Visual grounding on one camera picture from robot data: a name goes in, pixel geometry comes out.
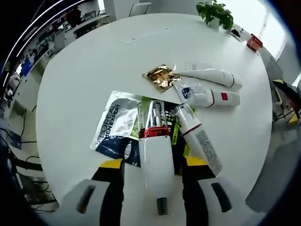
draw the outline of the desk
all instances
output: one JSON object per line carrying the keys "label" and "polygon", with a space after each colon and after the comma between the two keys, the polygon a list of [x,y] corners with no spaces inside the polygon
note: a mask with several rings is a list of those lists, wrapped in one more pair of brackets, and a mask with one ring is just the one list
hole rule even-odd
{"label": "desk", "polygon": [[84,21],[81,24],[77,25],[76,27],[73,27],[70,30],[66,31],[65,32],[65,46],[68,46],[70,43],[74,42],[77,39],[77,37],[75,36],[74,33],[78,29],[80,29],[80,28],[82,28],[82,27],[84,27],[84,26],[86,26],[90,23],[97,22],[97,21],[99,22],[99,25],[101,26],[101,20],[105,19],[105,18],[108,20],[109,16],[110,15],[96,16],[96,17],[94,17],[90,20]]}
{"label": "desk", "polygon": [[7,123],[8,128],[16,134],[21,135],[23,130],[24,119],[22,115],[24,109],[31,112],[37,105],[40,83],[49,60],[49,55],[45,52],[34,63],[28,74],[21,77],[10,102],[10,107],[5,106],[3,120]]}
{"label": "desk", "polygon": [[[47,65],[39,90],[36,131],[40,161],[59,202],[110,159],[90,150],[89,145],[111,92],[179,103],[174,88],[160,93],[142,73],[186,59],[232,71],[243,82],[238,107],[201,109],[196,114],[223,164],[219,176],[248,196],[265,161],[272,125],[269,80],[261,57],[224,31],[208,28],[198,16],[148,14],[95,29]],[[203,84],[226,90],[210,82]],[[175,209],[171,210],[175,222],[168,225],[185,225],[180,178],[178,182]],[[144,204],[143,186],[139,168],[127,164],[124,225],[145,225],[147,217],[156,217]]]}

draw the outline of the white tube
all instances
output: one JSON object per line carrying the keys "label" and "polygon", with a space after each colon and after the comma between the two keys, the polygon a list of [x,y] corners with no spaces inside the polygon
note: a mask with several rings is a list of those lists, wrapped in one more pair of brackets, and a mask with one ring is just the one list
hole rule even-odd
{"label": "white tube", "polygon": [[188,97],[188,104],[192,107],[213,107],[213,106],[231,106],[240,104],[238,93],[192,89],[192,94]]}
{"label": "white tube", "polygon": [[180,124],[180,131],[190,149],[190,155],[203,159],[212,172],[217,175],[222,164],[205,133],[205,130],[188,103],[178,105],[174,115]]}
{"label": "white tube", "polygon": [[239,90],[242,87],[241,80],[238,77],[234,77],[232,72],[210,67],[200,62],[186,62],[184,70],[179,71],[176,69],[174,73],[212,81],[235,90]]}

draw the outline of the potted plant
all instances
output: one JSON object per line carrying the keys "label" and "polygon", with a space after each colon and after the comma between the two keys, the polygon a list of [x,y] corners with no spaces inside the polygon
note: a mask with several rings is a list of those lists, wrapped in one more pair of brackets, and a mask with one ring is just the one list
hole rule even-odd
{"label": "potted plant", "polygon": [[229,30],[233,26],[233,16],[229,10],[224,8],[225,6],[225,4],[216,3],[216,0],[213,0],[212,5],[209,5],[208,2],[199,2],[197,11],[208,26],[218,30],[222,25],[223,29]]}

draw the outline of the cream tube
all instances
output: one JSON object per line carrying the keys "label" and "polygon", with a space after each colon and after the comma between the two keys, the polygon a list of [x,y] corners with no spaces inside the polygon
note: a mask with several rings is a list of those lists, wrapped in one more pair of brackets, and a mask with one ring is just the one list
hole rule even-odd
{"label": "cream tube", "polygon": [[187,102],[192,107],[212,107],[230,106],[235,107],[240,104],[238,93],[192,89]]}
{"label": "cream tube", "polygon": [[176,69],[174,73],[212,81],[235,90],[242,87],[241,80],[235,77],[232,72],[217,69],[201,62],[185,62],[185,69]]}

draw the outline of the white bottle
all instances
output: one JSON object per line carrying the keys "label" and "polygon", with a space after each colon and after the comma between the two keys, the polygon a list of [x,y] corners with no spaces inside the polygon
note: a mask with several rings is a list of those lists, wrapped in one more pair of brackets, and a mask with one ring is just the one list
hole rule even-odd
{"label": "white bottle", "polygon": [[201,62],[185,62],[185,69],[176,69],[174,73],[212,81],[234,90],[239,90],[242,87],[241,80],[232,72],[217,69]]}
{"label": "white bottle", "polygon": [[138,127],[140,162],[147,193],[155,199],[169,198],[175,186],[175,175],[164,102],[141,102]]}
{"label": "white bottle", "polygon": [[190,155],[203,159],[212,172],[217,175],[222,170],[222,164],[208,139],[201,122],[198,120],[188,103],[178,105],[174,109],[180,131],[190,149]]}
{"label": "white bottle", "polygon": [[240,104],[238,93],[191,89],[187,102],[192,107],[231,106]]}

